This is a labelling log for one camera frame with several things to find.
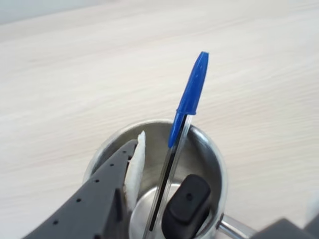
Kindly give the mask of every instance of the wood grain surface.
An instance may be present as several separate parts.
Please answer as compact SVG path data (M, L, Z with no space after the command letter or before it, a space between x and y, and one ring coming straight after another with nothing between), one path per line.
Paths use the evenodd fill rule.
M226 213L304 226L319 191L318 16L317 0L120 0L0 26L0 238L60 207L116 130L173 118L202 50L193 123L224 155Z

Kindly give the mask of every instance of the blue pen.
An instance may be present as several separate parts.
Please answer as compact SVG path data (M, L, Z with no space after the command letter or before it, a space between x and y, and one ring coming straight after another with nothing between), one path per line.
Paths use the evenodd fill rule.
M152 203L143 239L153 238L156 233L157 219L165 209L171 180L175 174L178 159L187 138L191 118L196 114L197 105L203 89L208 65L208 53L201 52L190 73L183 96L176 110L174 123L168 139L168 151L161 171L159 186Z

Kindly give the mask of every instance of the mug handle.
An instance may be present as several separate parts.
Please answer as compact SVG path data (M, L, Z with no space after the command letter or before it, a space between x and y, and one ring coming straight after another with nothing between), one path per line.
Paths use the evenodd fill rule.
M249 239L256 233L254 229L227 215L223 215L218 229L233 239Z

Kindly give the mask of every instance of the black plastic object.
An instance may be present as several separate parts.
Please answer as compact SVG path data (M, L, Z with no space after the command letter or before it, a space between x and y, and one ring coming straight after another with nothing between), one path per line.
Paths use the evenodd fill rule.
M317 239L296 227L287 219L281 219L250 239Z
M161 228L166 239L191 239L208 216L210 187L190 174L175 192L163 213Z
M128 234L123 183L137 140L108 158L50 218L24 239L122 239Z
M319 239L319 215L305 227L305 231Z

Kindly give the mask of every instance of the metal cup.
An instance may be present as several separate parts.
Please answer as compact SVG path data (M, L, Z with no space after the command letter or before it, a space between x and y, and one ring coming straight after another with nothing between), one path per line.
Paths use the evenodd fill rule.
M141 239L150 212L155 188L167 153L167 140L172 121L148 120L132 124L119 130L106 140L90 161L84 175L84 182L130 139L136 139L144 130L146 133L146 160L138 203L131 214L129 239ZM255 231L244 224L224 215L227 197L227 172L222 155L213 141L200 129L191 126L182 150L171 187L171 195L189 174L196 174L206 180L211 188L211 205L216 209L213 217L206 222L196 235L196 239L212 239L216 230L233 239L248 239Z

